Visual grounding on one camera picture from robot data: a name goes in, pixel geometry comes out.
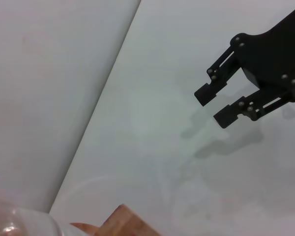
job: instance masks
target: white table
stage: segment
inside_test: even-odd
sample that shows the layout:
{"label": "white table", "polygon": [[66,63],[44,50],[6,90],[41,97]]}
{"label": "white table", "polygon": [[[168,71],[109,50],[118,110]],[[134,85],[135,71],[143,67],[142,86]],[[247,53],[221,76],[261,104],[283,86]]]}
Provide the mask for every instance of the white table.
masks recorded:
{"label": "white table", "polygon": [[256,88],[240,70],[202,107],[193,93],[240,32],[293,1],[143,0],[51,215],[101,225],[125,203],[165,236],[295,236],[295,104],[222,129]]}

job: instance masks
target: white wall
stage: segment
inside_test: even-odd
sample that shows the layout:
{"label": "white wall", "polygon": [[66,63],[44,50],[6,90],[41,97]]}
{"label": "white wall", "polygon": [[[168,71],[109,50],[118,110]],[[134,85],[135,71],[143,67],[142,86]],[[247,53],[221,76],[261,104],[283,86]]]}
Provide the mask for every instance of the white wall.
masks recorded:
{"label": "white wall", "polygon": [[48,211],[140,0],[0,0],[0,197]]}

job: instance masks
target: white surface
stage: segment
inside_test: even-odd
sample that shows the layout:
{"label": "white surface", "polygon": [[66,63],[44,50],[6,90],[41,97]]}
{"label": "white surface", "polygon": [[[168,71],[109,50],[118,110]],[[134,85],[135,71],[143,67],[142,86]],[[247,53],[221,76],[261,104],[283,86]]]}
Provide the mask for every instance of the white surface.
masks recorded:
{"label": "white surface", "polygon": [[139,0],[0,0],[0,198],[49,211]]}
{"label": "white surface", "polygon": [[144,0],[51,214],[101,225],[127,204],[165,236],[295,236],[295,104],[221,129],[256,88],[239,71],[202,107],[193,93],[234,35],[294,1]]}

